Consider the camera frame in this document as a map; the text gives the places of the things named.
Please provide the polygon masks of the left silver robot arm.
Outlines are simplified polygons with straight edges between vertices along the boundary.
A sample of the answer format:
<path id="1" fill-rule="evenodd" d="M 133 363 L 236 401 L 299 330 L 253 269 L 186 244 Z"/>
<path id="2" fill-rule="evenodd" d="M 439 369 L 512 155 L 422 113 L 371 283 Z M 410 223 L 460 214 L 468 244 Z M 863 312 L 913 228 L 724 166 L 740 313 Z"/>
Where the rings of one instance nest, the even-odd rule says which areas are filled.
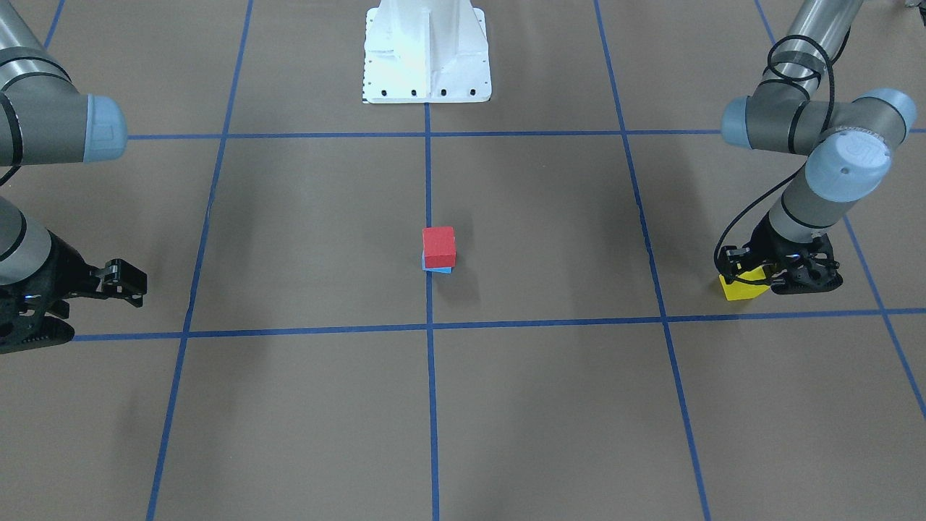
<path id="1" fill-rule="evenodd" d="M 896 89 L 837 102 L 833 67 L 860 7 L 860 1 L 803 3 L 789 33 L 768 51 L 754 93 L 731 100 L 723 113 L 728 144 L 806 158 L 776 185 L 780 197 L 744 246 L 715 245 L 724 283 L 770 287 L 778 295 L 842 284 L 827 233 L 879 187 L 917 118 L 913 99 Z"/>

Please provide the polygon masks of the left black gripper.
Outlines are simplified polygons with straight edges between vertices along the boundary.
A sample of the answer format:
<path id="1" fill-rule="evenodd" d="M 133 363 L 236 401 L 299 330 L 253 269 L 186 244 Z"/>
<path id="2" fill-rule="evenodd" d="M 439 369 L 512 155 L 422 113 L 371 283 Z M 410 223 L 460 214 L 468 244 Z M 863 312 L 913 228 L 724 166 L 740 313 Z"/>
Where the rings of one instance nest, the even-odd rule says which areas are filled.
<path id="1" fill-rule="evenodd" d="M 749 247 L 723 247 L 724 276 L 744 276 L 755 270 L 755 281 L 775 284 L 781 271 L 810 268 L 813 259 L 807 256 L 810 243 L 787 240 L 774 230 L 768 213 L 754 228 Z"/>

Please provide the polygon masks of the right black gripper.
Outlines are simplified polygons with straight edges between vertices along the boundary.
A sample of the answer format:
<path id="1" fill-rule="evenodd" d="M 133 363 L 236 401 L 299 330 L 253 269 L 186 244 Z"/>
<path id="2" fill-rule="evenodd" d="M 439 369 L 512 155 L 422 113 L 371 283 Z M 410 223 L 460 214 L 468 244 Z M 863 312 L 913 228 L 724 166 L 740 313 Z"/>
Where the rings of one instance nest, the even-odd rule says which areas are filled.
<path id="1" fill-rule="evenodd" d="M 59 319 L 70 318 L 69 299 L 118 299 L 139 309 L 148 290 L 148 275 L 123 260 L 113 258 L 97 269 L 83 260 L 66 241 L 50 233 L 51 249 L 46 262 L 29 283 L 29 310 Z"/>

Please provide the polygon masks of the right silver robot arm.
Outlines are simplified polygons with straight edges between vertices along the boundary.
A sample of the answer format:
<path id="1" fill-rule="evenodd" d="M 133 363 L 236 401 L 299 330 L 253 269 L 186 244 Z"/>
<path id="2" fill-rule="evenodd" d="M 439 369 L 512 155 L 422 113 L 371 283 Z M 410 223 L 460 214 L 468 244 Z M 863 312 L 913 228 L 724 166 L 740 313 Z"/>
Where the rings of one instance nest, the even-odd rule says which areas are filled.
<path id="1" fill-rule="evenodd" d="M 119 104 L 81 93 L 9 1 L 2 17 L 2 182 L 25 166 L 115 161 L 128 145 Z M 2 284 L 36 279 L 61 240 L 2 201 Z"/>

